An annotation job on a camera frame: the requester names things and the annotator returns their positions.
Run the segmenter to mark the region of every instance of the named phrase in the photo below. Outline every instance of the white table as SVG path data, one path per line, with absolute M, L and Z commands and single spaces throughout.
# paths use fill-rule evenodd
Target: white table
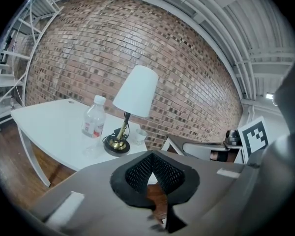
M 50 182 L 42 171 L 33 153 L 31 141 L 43 152 L 57 162 L 78 171 L 86 166 L 115 159 L 108 154 L 103 143 L 99 142 L 96 153 L 85 153 L 86 148 L 94 144 L 94 139 L 81 132 L 83 114 L 89 106 L 72 99 L 57 100 L 11 111 L 11 115 L 18 125 L 20 138 L 36 173 L 45 185 Z M 106 121 L 102 137 L 110 135 L 120 128 L 123 119 L 106 114 Z M 147 150 L 145 143 L 135 145 L 133 133 L 140 126 L 129 122 L 130 135 L 127 141 L 130 144 L 128 154 Z

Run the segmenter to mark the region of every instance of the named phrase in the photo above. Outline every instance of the white metal shelf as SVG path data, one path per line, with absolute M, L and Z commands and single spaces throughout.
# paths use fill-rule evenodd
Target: white metal shelf
M 28 22 L 24 21 L 23 19 L 18 19 L 12 27 L 14 30 L 18 30 L 20 33 L 24 35 L 31 35 L 31 26 Z M 33 27 L 35 33 L 40 34 L 41 31 L 35 27 Z
M 8 64 L 0 64 L 0 69 L 1 70 L 10 70 L 10 66 Z
M 23 85 L 22 81 L 16 83 L 17 81 L 18 79 L 14 80 L 13 74 L 0 74 L 0 88 L 13 87 L 14 85 Z
M 10 101 L 11 101 L 11 95 L 9 97 L 5 98 L 0 103 L 0 119 L 11 114 Z M 18 108 L 22 107 L 15 99 L 13 99 L 13 103 L 14 103 L 14 109 L 18 109 Z
M 21 59 L 26 59 L 29 60 L 30 58 L 28 56 L 25 56 L 23 54 L 19 54 L 19 53 L 14 53 L 14 52 L 10 52 L 10 51 L 2 51 L 1 53 L 3 54 L 7 54 L 7 55 L 12 55 Z
M 22 97 L 22 105 L 25 106 L 25 87 L 31 60 L 44 32 L 46 31 L 50 23 L 55 19 L 55 17 L 60 13 L 62 8 L 59 8 L 54 0 L 27 0 L 25 5 L 21 7 L 20 10 L 17 12 L 16 16 L 12 18 L 11 23 L 9 24 L 6 32 L 0 40 L 0 58 L 2 54 L 3 57 L 10 55 L 13 59 L 18 57 L 21 59 L 25 59 L 27 61 L 27 65 L 22 76 L 20 78 L 14 79 L 13 72 L 15 68 L 12 67 L 8 74 L 1 74 L 2 69 L 6 68 L 7 70 L 9 70 L 9 65 L 0 64 L 0 88 L 9 88 L 4 96 L 0 97 L 0 119 L 10 115 L 10 101 L 12 97 L 10 94 L 12 90 L 17 86 L 23 87 L 22 94 L 19 94 L 18 92 L 18 95 Z M 37 29 L 35 25 L 38 23 L 39 20 L 46 17 L 51 18 L 49 19 L 49 21 L 42 23 L 42 30 Z M 11 48 L 9 49 L 9 46 L 7 46 L 10 44 L 12 44 L 12 46 L 15 46 L 16 40 L 18 39 L 18 33 L 33 37 L 34 45 L 31 48 L 30 56 L 14 52 L 15 50 L 10 51 Z M 15 99 L 13 99 L 13 102 L 15 108 L 21 107 L 21 105 Z M 0 125 L 11 119 L 12 117 L 8 117 L 4 120 L 0 120 Z

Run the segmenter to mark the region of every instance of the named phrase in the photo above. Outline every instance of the black mesh grille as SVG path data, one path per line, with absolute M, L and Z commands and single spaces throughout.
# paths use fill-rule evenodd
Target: black mesh grille
M 172 166 L 164 159 L 151 154 L 126 171 L 127 183 L 137 192 L 144 193 L 148 179 L 154 172 L 157 181 L 166 194 L 176 190 L 185 180 L 183 171 Z
M 185 181 L 183 171 L 154 155 L 153 172 L 166 195 L 176 190 Z
M 153 154 L 132 166 L 126 171 L 127 183 L 137 192 L 144 193 L 147 189 L 148 179 L 152 175 Z

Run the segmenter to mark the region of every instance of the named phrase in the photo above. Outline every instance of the brass lamp base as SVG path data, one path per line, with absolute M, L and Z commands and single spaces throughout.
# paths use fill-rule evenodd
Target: brass lamp base
M 126 128 L 128 127 L 130 113 L 125 112 L 124 117 L 125 119 L 121 128 L 115 130 L 114 134 L 107 136 L 104 140 L 104 148 L 108 153 L 113 152 L 117 154 L 124 154 L 130 150 L 130 144 L 126 140 L 128 136 L 124 134 Z
M 115 135 L 108 136 L 104 141 L 106 151 L 124 154 L 130 150 L 130 144 L 125 139 L 118 140 Z

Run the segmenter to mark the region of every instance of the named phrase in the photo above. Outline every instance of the bottle cap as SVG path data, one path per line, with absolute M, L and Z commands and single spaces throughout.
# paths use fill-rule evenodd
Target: bottle cap
M 106 98 L 103 97 L 103 96 L 96 95 L 95 98 L 94 98 L 94 103 L 95 104 L 104 105 L 105 101 L 106 101 Z

